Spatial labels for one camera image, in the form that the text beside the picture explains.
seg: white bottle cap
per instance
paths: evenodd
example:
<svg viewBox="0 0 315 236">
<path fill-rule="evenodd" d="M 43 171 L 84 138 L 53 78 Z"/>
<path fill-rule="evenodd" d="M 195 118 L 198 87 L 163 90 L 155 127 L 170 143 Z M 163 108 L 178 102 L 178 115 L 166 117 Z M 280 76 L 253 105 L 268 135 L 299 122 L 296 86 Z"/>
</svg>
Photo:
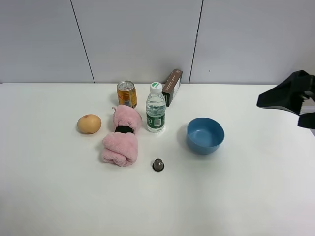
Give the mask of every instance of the white bottle cap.
<svg viewBox="0 0 315 236">
<path fill-rule="evenodd" d="M 162 84 L 159 82 L 153 82 L 150 86 L 150 93 L 158 94 L 162 92 Z"/>
</svg>

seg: pink towel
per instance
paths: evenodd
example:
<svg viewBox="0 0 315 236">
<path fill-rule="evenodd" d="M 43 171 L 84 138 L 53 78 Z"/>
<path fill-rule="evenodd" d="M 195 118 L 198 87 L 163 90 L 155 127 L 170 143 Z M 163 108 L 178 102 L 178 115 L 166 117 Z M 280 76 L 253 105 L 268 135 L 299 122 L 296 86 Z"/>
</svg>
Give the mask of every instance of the pink towel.
<svg viewBox="0 0 315 236">
<path fill-rule="evenodd" d="M 119 105 L 114 112 L 115 132 L 104 139 L 104 162 L 119 166 L 132 165 L 138 157 L 138 140 L 135 134 L 142 125 L 142 118 L 133 108 Z"/>
</svg>

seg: brown box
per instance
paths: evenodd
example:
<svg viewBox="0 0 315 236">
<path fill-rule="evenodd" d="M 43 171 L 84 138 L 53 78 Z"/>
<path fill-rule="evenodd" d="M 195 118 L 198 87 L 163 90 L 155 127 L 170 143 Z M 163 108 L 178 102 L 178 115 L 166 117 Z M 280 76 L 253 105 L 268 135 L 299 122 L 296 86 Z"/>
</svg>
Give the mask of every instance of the brown box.
<svg viewBox="0 0 315 236">
<path fill-rule="evenodd" d="M 182 75 L 183 72 L 181 70 L 178 69 L 173 70 L 173 72 L 169 75 L 166 84 L 163 87 L 162 93 L 164 95 L 167 107 L 169 107 L 169 105 L 173 101 L 173 98 L 175 97 L 178 88 L 181 85 Z"/>
</svg>

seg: drink can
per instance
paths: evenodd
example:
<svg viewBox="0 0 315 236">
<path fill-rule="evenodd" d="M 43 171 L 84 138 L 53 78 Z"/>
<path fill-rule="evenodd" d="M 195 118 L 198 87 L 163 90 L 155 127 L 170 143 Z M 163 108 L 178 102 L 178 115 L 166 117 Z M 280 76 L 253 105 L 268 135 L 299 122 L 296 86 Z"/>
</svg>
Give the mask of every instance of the drink can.
<svg viewBox="0 0 315 236">
<path fill-rule="evenodd" d="M 128 80 L 117 84 L 117 94 L 120 105 L 126 105 L 132 108 L 137 106 L 137 94 L 134 83 Z"/>
</svg>

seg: water bottle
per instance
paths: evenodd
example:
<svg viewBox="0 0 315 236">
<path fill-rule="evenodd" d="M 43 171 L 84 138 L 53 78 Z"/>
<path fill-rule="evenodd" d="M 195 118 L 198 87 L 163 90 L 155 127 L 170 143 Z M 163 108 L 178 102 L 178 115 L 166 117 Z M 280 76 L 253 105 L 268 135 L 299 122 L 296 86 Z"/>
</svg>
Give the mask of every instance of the water bottle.
<svg viewBox="0 0 315 236">
<path fill-rule="evenodd" d="M 162 84 L 154 82 L 150 85 L 150 94 L 146 103 L 147 127 L 150 132 L 160 132 L 165 127 L 166 102 L 162 94 Z"/>
</svg>

